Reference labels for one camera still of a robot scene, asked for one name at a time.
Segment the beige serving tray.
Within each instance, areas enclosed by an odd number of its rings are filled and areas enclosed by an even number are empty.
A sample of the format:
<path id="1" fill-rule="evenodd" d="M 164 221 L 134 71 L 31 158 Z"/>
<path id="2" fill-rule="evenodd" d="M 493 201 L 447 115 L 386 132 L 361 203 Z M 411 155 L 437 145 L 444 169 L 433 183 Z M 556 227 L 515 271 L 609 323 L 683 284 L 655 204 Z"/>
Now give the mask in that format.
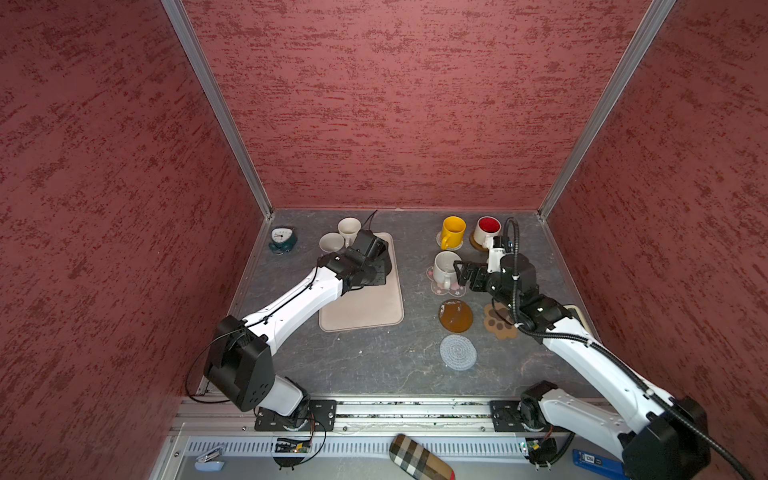
<path id="1" fill-rule="evenodd" d="M 394 240 L 387 232 L 376 232 L 376 235 L 389 244 L 392 269 L 386 276 L 386 283 L 350 291 L 323 307 L 319 311 L 319 326 L 323 331 L 389 327 L 403 321 L 404 306 Z"/>

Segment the white mug red inside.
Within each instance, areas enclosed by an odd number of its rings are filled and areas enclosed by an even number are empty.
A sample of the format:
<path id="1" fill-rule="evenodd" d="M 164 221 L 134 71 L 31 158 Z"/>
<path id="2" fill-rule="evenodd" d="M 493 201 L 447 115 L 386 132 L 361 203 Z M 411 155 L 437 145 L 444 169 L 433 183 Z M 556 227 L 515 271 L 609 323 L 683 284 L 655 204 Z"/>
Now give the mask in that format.
<path id="1" fill-rule="evenodd" d="M 484 246 L 485 240 L 497 236 L 502 229 L 500 221 L 492 216 L 483 216 L 478 219 L 473 231 L 475 240 Z"/>

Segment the brown wooden round coaster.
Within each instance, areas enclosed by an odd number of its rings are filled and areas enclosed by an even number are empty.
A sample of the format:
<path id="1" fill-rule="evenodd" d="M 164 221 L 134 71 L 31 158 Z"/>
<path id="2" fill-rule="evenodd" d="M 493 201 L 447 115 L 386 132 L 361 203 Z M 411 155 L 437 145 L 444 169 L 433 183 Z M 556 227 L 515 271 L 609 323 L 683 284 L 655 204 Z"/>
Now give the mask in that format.
<path id="1" fill-rule="evenodd" d="M 474 321 L 471 307 L 461 300 L 446 300 L 438 310 L 440 324 L 452 333 L 463 333 L 469 330 Z"/>

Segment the grey woven round coaster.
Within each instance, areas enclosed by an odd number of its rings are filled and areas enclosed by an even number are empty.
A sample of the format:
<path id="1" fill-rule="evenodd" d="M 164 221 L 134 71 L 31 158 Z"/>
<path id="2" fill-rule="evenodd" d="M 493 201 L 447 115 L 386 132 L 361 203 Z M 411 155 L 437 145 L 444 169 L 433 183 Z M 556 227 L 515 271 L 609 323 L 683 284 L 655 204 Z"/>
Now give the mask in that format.
<path id="1" fill-rule="evenodd" d="M 455 371 L 467 371 L 477 362 L 477 351 L 472 342 L 458 334 L 446 336 L 440 344 L 443 363 Z"/>

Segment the yellow mug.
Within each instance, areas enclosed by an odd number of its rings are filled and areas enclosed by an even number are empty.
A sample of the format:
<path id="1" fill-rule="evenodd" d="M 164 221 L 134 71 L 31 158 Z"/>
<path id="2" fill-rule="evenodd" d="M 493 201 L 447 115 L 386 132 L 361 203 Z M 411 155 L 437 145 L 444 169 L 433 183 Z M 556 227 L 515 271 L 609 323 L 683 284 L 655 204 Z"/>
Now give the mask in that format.
<path id="1" fill-rule="evenodd" d="M 449 216 L 442 223 L 442 242 L 453 247 L 462 241 L 466 231 L 466 222 L 458 216 Z"/>

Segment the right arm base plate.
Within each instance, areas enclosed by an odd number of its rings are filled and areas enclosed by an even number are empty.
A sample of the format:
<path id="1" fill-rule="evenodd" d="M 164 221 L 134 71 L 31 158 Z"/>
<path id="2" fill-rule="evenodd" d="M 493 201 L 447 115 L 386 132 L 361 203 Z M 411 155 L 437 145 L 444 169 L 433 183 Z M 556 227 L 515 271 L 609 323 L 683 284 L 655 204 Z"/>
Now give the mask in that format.
<path id="1" fill-rule="evenodd" d="M 492 400 L 489 407 L 496 433 L 539 432 L 542 429 L 536 408 L 530 401 Z"/>

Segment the pink flower coaster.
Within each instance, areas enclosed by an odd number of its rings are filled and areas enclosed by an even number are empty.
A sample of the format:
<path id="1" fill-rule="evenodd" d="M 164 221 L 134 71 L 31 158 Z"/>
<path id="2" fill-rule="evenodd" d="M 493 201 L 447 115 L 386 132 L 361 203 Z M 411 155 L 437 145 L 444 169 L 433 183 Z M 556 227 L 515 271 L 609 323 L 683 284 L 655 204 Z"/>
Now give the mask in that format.
<path id="1" fill-rule="evenodd" d="M 457 274 L 454 270 L 444 272 L 440 269 L 435 270 L 435 268 L 431 266 L 428 268 L 426 275 L 431 282 L 430 288 L 435 295 L 450 295 L 452 297 L 460 298 L 466 294 L 467 289 L 458 284 Z"/>

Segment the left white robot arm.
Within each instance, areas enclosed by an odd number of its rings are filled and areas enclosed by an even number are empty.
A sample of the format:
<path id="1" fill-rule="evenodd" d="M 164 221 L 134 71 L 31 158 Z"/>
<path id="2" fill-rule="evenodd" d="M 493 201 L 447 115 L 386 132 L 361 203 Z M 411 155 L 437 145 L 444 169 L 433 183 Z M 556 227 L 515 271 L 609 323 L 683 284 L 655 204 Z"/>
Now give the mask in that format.
<path id="1" fill-rule="evenodd" d="M 319 257 L 304 279 L 268 306 L 242 319 L 225 317 L 207 353 L 205 378 L 242 411 L 305 417 L 308 393 L 275 374 L 272 356 L 321 308 L 350 291 L 384 285 L 391 271 L 389 242 L 360 231 L 351 246 Z"/>

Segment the brown paw coaster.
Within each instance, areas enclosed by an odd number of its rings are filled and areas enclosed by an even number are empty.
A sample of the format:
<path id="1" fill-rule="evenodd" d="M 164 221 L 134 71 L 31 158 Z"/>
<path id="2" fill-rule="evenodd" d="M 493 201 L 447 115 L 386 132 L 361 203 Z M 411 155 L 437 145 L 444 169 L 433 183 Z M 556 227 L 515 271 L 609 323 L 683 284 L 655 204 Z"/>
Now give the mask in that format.
<path id="1" fill-rule="evenodd" d="M 511 323 L 508 309 L 505 306 L 487 304 L 484 307 L 483 325 L 498 340 L 511 340 L 518 337 L 518 329 Z"/>

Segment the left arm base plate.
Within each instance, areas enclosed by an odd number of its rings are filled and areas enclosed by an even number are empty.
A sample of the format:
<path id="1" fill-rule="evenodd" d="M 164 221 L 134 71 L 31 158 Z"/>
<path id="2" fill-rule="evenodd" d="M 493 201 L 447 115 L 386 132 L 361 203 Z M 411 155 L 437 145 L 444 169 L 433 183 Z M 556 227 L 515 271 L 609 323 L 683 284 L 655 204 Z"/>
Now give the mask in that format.
<path id="1" fill-rule="evenodd" d="M 259 407 L 255 415 L 257 432 L 310 432 L 318 427 L 328 432 L 334 429 L 338 402 L 336 400 L 309 399 L 299 405 L 290 416 Z"/>

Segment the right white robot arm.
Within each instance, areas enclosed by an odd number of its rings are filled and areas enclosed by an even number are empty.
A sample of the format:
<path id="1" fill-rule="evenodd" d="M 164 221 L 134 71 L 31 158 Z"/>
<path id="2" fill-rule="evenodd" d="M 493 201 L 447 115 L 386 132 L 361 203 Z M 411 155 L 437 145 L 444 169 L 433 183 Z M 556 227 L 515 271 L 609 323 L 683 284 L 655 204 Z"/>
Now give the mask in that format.
<path id="1" fill-rule="evenodd" d="M 542 294 L 524 255 L 492 249 L 486 263 L 454 260 L 451 267 L 459 285 L 504 305 L 503 322 L 565 360 L 611 406 L 602 409 L 541 381 L 520 400 L 528 429 L 555 426 L 581 436 L 619 459 L 633 479 L 692 479 L 710 464 L 713 447 L 703 408 L 643 378 L 563 304 Z"/>

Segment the dark brown round coaster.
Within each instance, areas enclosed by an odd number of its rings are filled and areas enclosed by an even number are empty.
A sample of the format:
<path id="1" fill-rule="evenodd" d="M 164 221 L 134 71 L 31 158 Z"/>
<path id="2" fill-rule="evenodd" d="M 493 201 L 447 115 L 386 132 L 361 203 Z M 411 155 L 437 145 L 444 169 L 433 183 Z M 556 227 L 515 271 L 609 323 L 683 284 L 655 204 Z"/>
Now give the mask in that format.
<path id="1" fill-rule="evenodd" d="M 472 246 L 472 247 L 473 247 L 475 250 L 477 250 L 477 251 L 481 251 L 481 252 L 485 252 L 485 253 L 487 253 L 487 252 L 488 252 L 488 249 L 487 249 L 486 247 L 484 247 L 483 245 L 479 244 L 479 243 L 478 243 L 478 242 L 475 240 L 475 238 L 474 238 L 474 234 L 472 234 L 472 235 L 470 235 L 470 236 L 469 236 L 469 240 L 470 240 L 470 244 L 471 244 L 471 246 Z"/>

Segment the white woven round coaster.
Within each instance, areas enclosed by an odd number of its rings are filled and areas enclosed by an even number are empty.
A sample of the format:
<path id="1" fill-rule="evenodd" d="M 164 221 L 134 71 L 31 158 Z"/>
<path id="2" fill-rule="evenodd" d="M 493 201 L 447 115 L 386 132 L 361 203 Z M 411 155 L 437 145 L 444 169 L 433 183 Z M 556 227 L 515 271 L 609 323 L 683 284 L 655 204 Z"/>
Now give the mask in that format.
<path id="1" fill-rule="evenodd" d="M 462 241 L 460 243 L 458 243 L 457 245 L 453 246 L 453 247 L 451 247 L 451 246 L 449 246 L 447 244 L 444 246 L 443 242 L 442 242 L 442 232 L 438 232 L 436 234 L 435 241 L 436 241 L 437 245 L 441 247 L 442 250 L 447 250 L 447 251 L 458 251 L 464 245 L 464 239 L 462 238 Z"/>

